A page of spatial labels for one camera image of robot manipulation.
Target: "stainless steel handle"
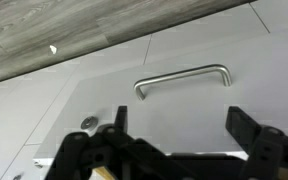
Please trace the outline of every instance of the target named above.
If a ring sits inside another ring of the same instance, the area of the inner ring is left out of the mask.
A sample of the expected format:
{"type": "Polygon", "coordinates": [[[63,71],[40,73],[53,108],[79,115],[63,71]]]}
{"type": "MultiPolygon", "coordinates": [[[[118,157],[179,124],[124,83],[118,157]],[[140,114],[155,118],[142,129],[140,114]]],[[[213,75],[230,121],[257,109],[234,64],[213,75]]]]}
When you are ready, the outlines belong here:
{"type": "Polygon", "coordinates": [[[179,71],[179,72],[175,72],[175,73],[170,73],[170,74],[165,74],[165,75],[161,75],[161,76],[142,79],[142,80],[139,80],[135,83],[134,90],[135,90],[137,97],[140,100],[144,100],[145,96],[144,96],[143,92],[141,91],[142,86],[149,85],[149,84],[155,84],[155,83],[159,83],[159,82],[164,82],[164,81],[170,81],[173,79],[180,79],[180,78],[184,78],[184,77],[195,76],[195,75],[199,75],[199,74],[210,73],[210,72],[221,73],[225,86],[230,86],[232,84],[230,71],[223,65],[212,64],[212,65],[208,65],[208,66],[203,66],[203,67],[198,67],[198,68],[194,68],[194,69],[188,69],[188,70],[179,71]]]}

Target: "black plastic part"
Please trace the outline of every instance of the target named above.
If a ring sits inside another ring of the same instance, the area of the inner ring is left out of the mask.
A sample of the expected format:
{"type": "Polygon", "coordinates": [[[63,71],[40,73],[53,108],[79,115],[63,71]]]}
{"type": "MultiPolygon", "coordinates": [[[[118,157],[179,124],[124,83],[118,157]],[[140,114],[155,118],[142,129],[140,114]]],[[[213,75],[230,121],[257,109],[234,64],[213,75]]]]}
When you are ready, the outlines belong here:
{"type": "Polygon", "coordinates": [[[123,132],[127,132],[127,106],[118,107],[114,127],[121,129],[123,132]]]}
{"type": "Polygon", "coordinates": [[[239,107],[230,107],[226,129],[242,149],[249,154],[262,127],[239,107]]]}
{"type": "Polygon", "coordinates": [[[171,159],[205,180],[237,180],[245,161],[226,154],[172,154],[171,159]]]}
{"type": "Polygon", "coordinates": [[[117,180],[275,180],[280,167],[288,169],[288,137],[281,130],[260,126],[238,107],[229,108],[226,128],[248,161],[224,154],[166,156],[127,135],[127,107],[121,106],[114,125],[102,125],[94,136],[66,136],[46,180],[88,180],[100,166],[117,180]]]}
{"type": "Polygon", "coordinates": [[[262,129],[241,172],[242,180],[278,178],[278,169],[283,155],[283,137],[283,132],[275,128],[262,129]]]}
{"type": "Polygon", "coordinates": [[[146,141],[133,140],[117,128],[107,128],[104,130],[103,136],[125,160],[140,164],[139,168],[146,174],[157,175],[162,180],[202,179],[146,141]]]}
{"type": "Polygon", "coordinates": [[[67,135],[45,180],[87,180],[91,176],[91,172],[79,168],[79,159],[88,140],[89,136],[86,133],[67,135]]]}

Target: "white cabinet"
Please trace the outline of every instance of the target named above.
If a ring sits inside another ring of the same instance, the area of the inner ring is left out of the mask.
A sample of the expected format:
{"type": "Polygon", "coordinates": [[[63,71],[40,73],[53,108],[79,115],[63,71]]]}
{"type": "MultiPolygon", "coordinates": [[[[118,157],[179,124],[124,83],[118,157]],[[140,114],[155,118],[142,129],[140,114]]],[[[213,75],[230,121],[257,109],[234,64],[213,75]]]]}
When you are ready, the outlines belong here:
{"type": "Polygon", "coordinates": [[[10,165],[2,180],[14,180],[21,177],[21,180],[44,180],[49,167],[36,167],[33,156],[38,150],[39,145],[24,146],[10,165]]]}
{"type": "Polygon", "coordinates": [[[128,133],[166,153],[240,150],[225,129],[232,105],[288,135],[288,31],[81,81],[35,158],[54,157],[88,116],[113,122],[119,105],[128,106],[128,133]],[[210,73],[143,87],[144,101],[133,90],[140,79],[208,64],[228,67],[232,86],[210,73]]]}
{"type": "Polygon", "coordinates": [[[59,64],[30,73],[0,102],[0,178],[74,68],[76,65],[59,64]]]}
{"type": "Polygon", "coordinates": [[[250,5],[245,4],[154,33],[146,63],[267,33],[250,5]]]}
{"type": "Polygon", "coordinates": [[[288,28],[288,0],[259,0],[252,6],[271,32],[288,28]]]}
{"type": "Polygon", "coordinates": [[[26,144],[41,144],[43,142],[81,80],[143,65],[149,41],[150,35],[67,62],[77,64],[78,68],[56,97],[52,106],[46,111],[26,144]]]}

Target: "small white dot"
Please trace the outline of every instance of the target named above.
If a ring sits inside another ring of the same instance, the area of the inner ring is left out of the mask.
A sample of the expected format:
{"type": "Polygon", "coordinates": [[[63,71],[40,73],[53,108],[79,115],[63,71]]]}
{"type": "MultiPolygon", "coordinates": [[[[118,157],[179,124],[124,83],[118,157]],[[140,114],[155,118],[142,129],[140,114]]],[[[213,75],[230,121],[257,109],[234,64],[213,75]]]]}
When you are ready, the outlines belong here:
{"type": "Polygon", "coordinates": [[[50,45],[50,48],[51,48],[52,53],[56,54],[57,48],[55,46],[53,46],[53,45],[50,45]]]}

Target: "round metal knob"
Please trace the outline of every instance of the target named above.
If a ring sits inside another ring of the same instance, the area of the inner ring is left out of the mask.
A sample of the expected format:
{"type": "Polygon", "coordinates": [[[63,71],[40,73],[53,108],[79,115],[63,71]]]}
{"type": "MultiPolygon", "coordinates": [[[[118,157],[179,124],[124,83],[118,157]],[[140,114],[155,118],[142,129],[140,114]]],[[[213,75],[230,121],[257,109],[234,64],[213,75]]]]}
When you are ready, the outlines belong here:
{"type": "Polygon", "coordinates": [[[39,168],[39,169],[43,168],[43,166],[40,163],[38,163],[38,162],[34,162],[34,166],[39,168]]]}
{"type": "Polygon", "coordinates": [[[19,174],[13,178],[13,180],[21,180],[21,179],[22,179],[22,174],[19,174]]]}
{"type": "Polygon", "coordinates": [[[98,119],[94,116],[88,117],[86,118],[82,124],[81,124],[81,129],[82,130],[88,130],[88,131],[92,131],[96,128],[98,124],[98,119]]]}

